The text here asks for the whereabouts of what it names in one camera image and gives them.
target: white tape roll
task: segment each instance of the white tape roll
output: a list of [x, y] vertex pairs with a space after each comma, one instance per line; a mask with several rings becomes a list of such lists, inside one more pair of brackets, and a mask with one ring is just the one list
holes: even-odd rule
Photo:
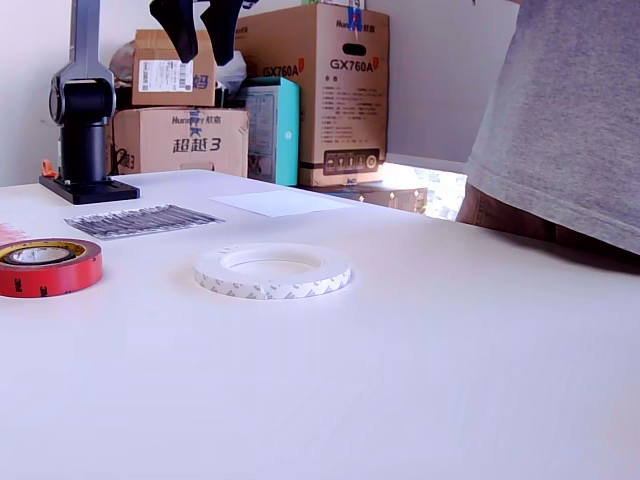
[[221, 248], [196, 262], [196, 282], [207, 290], [253, 300], [315, 297], [345, 287], [351, 268], [333, 250], [288, 243]]

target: black stand base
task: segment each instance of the black stand base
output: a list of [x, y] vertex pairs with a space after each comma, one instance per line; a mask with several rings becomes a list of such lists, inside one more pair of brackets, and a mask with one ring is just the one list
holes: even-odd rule
[[90, 203], [115, 202], [118, 200], [135, 200], [140, 198], [140, 190], [115, 180], [95, 183], [74, 183], [65, 185], [53, 178], [40, 177], [40, 185], [44, 185], [53, 193], [60, 195], [74, 205]]

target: sheet of paper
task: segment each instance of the sheet of paper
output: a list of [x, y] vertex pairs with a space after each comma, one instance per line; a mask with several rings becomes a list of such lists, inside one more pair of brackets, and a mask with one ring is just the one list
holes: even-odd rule
[[336, 202], [323, 196], [297, 193], [290, 190], [249, 193], [247, 195], [234, 195], [231, 197], [216, 197], [210, 198], [209, 200], [241, 208], [249, 212], [259, 213], [267, 217], [300, 215], [303, 213], [323, 212], [353, 206]]

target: double-sided tape roll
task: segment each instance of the double-sided tape roll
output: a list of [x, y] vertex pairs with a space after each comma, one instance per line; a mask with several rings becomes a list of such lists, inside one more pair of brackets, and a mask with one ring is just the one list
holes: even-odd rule
[[[300, 273], [261, 275], [260, 264], [291, 265]], [[246, 268], [255, 265], [257, 268]], [[344, 288], [351, 267], [338, 252], [297, 244], [249, 244], [206, 253], [196, 262], [196, 282], [212, 292], [251, 300], [315, 297]]]
[[83, 240], [44, 239], [0, 246], [0, 295], [53, 297], [102, 278], [102, 251]]

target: red tape roll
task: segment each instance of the red tape roll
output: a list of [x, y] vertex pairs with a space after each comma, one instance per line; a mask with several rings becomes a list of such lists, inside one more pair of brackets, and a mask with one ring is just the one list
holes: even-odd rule
[[[46, 265], [9, 264], [23, 249], [64, 249], [75, 258]], [[102, 278], [100, 246], [83, 240], [28, 240], [0, 246], [0, 295], [5, 297], [53, 297], [90, 287]]]

